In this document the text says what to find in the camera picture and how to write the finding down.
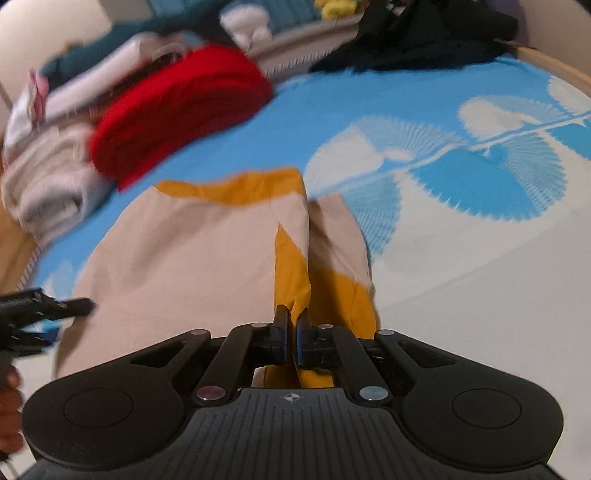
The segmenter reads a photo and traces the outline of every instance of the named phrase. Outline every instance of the white folded clothing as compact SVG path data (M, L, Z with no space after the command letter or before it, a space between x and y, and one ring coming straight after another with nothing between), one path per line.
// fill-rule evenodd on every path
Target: white folded clothing
M39 136L2 176L4 208L44 248L78 225L112 190L89 161L89 124Z
M108 93L121 80L165 53L188 53L190 46L185 43L187 38L182 33L166 37L152 32L134 35L97 65L50 92L45 104L45 117L37 119L37 123L75 112L76 108L84 107ZM19 153L18 143L33 131L30 108L33 93L26 85L12 109L4 137L5 158L14 159Z
M152 32L138 33L97 65L52 91L47 97L46 121L91 102L121 80L154 59L154 54L178 38L160 37Z
M34 125L43 122L48 90L47 80L38 71L31 69L25 88L12 107L4 133L4 168L7 168L18 155L18 142L33 131Z

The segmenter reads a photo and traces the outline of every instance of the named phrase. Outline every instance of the bed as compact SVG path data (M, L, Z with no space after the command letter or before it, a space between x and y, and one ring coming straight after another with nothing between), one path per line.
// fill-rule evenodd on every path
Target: bed
M381 327L549 390L565 415L550 465L587 480L591 78L511 46L461 70L306 74L355 36L357 20L309 24L252 50L276 98L113 194L43 253L29 283L69 297L119 214L157 181L296 166L310 197L338 191L358 221ZM33 248L24 242L21 257ZM27 362L25 395L51 375L47 358ZM17 467L30 461L25 453Z

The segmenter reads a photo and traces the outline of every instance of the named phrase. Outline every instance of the red folded clothing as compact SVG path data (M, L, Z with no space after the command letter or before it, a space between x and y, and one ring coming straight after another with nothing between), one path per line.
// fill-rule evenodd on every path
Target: red folded clothing
M196 138L257 113L273 89L242 52L209 45L124 93L90 143L96 169L122 190Z

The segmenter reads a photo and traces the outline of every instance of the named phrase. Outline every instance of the pile of clothes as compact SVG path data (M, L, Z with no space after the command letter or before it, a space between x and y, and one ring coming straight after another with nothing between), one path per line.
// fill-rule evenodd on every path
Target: pile of clothes
M219 22L197 28L209 18L201 13L192 26L178 18L117 25L30 72L5 131L0 187L6 211L41 248L114 187L272 98L270 83ZM144 27L153 28L137 31ZM171 32L182 27L191 31Z
M312 72L451 69L487 63L505 52L518 21L474 0L372 0L356 38Z

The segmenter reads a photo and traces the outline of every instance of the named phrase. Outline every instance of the yellow plush toy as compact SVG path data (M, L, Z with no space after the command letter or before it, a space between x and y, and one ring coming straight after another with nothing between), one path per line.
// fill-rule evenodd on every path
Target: yellow plush toy
M320 16L325 20L350 17L358 6L355 0L314 0L314 4L321 9Z

